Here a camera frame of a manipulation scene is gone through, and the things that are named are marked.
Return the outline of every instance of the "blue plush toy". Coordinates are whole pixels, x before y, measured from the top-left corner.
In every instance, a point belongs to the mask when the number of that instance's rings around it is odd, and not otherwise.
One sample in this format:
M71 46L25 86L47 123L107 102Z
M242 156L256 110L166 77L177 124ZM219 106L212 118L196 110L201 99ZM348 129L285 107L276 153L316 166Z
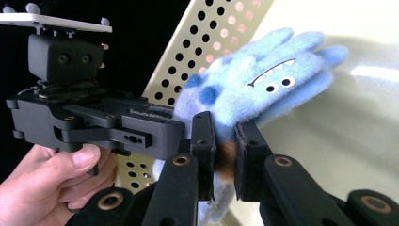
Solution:
M215 60L203 74L191 75L176 102L173 119L185 123L186 138L197 113L210 111L215 121L215 201L199 203L199 225L218 222L233 197L233 126L252 119L266 123L305 103L331 84L328 70L347 55L342 46L313 52L324 41L320 32L293 34L279 29ZM155 178L162 166L155 162Z

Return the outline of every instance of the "finger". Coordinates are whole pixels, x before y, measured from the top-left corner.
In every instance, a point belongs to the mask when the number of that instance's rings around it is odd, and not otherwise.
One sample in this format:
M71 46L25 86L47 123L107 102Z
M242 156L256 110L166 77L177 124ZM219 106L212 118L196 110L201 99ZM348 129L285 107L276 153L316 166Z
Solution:
M107 149L102 149L101 148L100 150L101 150L101 156L100 156L100 160L99 160L99 163L98 163L99 171L102 171L103 167L109 161L111 161L111 163L115 163L115 165L116 165L116 160L112 160L111 159L111 158L115 158L116 159L116 155L114 153L111 153L111 151L107 150ZM91 175L85 173L85 174L83 174L83 175L81 175L79 177L71 178L71 179L68 179L68 180L64 181L59 186L59 188L65 188L67 186L74 186L76 184L79 184L79 183L85 181L88 178L91 178L91 177L92 177Z
M115 181L115 173L109 175L105 181L103 181L100 185L98 185L97 187L95 187L93 190L91 190L89 193L85 194L84 196L81 196L71 202L68 203L68 208L71 210L75 210L75 209L80 209L83 208L86 203L88 203L88 200L90 200L90 198L96 194L97 192L111 187L114 184Z
M262 62L262 67L266 70L281 63L283 60L295 58L301 53L311 51L321 45L324 38L324 34L317 31L299 34L273 49L268 55L257 57L257 61Z
M292 28L286 27L269 32L260 40L250 42L243 46L237 54L245 56L253 55L255 57L263 57L268 55L270 51L282 45L289 40L294 34Z
M65 180L83 175L92 169L99 159L100 149L92 144L84 144L75 153L57 153L35 170L29 183L39 185L42 192L50 192Z
M344 46L330 46L315 53L325 61L325 66L332 68L342 63L348 55L348 49Z
M35 144L11 175L9 175L9 178L16 178L24 172L36 169L40 166L41 162L48 160L54 155L56 155L55 150Z
M65 203L59 203L48 215L34 224L34 226L63 226L67 224L72 216L73 213L68 210L67 205Z
M104 181L109 179L109 177L115 179L114 169L117 165L116 157L110 158L109 161L103 166L102 170L95 177L87 178L79 184L74 186L68 186L61 189L59 194L59 202L70 202L79 197L88 194L94 187L102 184Z

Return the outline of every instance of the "black plastic part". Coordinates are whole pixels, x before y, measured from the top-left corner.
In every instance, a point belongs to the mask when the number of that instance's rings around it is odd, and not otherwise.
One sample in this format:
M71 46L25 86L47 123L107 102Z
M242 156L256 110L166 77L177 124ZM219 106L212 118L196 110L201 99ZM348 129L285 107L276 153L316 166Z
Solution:
M258 202L262 195L264 161L272 152L253 121L237 123L234 128L238 144L234 175L237 199Z
M29 71L50 84L94 79L103 51L84 40L31 35Z
M128 189L109 187L96 193L72 221L72 226L141 225L156 184L133 195Z
M354 225L292 157L273 154L266 159L264 167L264 179L270 188L265 192L271 192L264 196L276 199L288 225Z
M35 94L11 97L7 102L8 105L17 106L11 109L16 138L68 152L83 147L82 143L61 141L58 130L77 129L83 123L81 118L64 111L62 105L40 100Z
M103 111L79 105L66 105L63 108L70 111L73 115L82 117L86 123L98 125L103 128L114 128L119 124L119 119L116 116Z
M142 225L196 225L198 168L193 155L179 153L167 159Z
M399 224L399 205L389 197L372 190L352 191L344 210L357 225Z
M134 113L122 115L121 126L152 135L151 147L145 150L138 150L134 145L124 144L125 150L135 151L136 153L162 160L178 152L179 142L184 137L185 127L181 121Z
M191 154L199 160L199 200L214 198L215 133L209 111L193 117L191 133Z

